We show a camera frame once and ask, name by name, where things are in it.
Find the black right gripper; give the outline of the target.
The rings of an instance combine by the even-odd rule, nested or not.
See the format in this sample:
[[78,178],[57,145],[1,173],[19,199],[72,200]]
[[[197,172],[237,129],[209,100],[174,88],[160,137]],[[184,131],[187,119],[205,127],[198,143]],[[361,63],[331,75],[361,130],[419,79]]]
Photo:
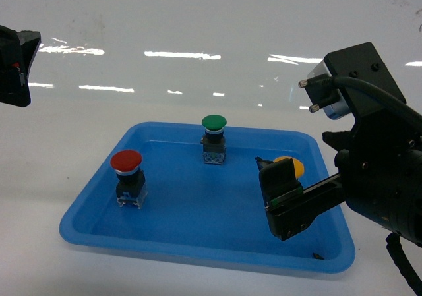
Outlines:
[[379,111],[356,120],[351,131],[322,133],[338,153],[338,173],[304,188],[293,160],[256,157],[273,236],[285,241],[317,216],[345,202],[353,211],[421,245],[421,130]]

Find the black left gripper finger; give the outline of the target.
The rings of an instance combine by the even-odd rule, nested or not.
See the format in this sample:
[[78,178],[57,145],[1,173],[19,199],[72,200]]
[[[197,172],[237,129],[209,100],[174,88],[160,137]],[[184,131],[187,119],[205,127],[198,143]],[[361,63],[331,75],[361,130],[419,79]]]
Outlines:
[[1,102],[17,107],[31,103],[28,75],[41,43],[37,31],[1,27]]

